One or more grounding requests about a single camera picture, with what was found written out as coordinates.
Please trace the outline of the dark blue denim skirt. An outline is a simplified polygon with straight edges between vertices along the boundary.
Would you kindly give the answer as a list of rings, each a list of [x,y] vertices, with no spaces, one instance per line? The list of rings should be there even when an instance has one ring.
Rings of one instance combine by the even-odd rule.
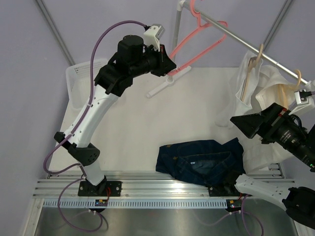
[[[198,140],[164,145],[159,148],[156,171],[187,183],[217,185],[233,171],[245,173],[243,152],[238,138],[224,144]]]

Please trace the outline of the pink plastic hanger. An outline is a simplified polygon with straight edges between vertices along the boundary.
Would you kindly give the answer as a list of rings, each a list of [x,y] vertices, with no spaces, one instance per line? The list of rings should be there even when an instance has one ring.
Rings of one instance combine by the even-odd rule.
[[[188,34],[179,44],[176,44],[176,46],[172,50],[172,53],[170,54],[170,58],[173,60],[175,60],[175,56],[185,47],[187,48],[188,46],[192,46],[193,49],[196,49],[196,46],[193,46],[192,43],[190,43],[190,41],[193,40],[194,43],[201,42],[201,39],[200,39],[202,36],[201,33],[208,28],[214,27],[213,23],[204,23],[204,24],[202,23],[201,13],[195,9],[194,0],[191,0],[189,3],[189,11],[192,14],[192,16],[196,19],[197,27],[190,34]],[[169,72],[167,75],[170,77],[177,75],[179,72],[188,68],[189,66],[197,62],[199,59],[201,59],[204,55],[209,53],[212,49],[220,45],[222,42],[224,42],[225,39],[226,39],[226,34],[223,34],[219,40],[209,45],[199,54],[192,57],[190,60],[188,60],[186,63],[182,64],[181,66],[178,66],[176,69]]]

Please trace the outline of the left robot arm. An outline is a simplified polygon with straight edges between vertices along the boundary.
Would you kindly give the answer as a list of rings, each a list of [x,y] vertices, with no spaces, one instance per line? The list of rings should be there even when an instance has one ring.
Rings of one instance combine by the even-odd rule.
[[[165,76],[175,68],[176,64],[157,36],[125,36],[118,43],[116,53],[99,70],[92,100],[81,110],[71,128],[54,135],[54,139],[82,165],[89,190],[94,195],[100,196],[106,191],[106,177],[97,160],[100,150],[91,143],[104,115],[133,84],[134,78],[147,73]]]

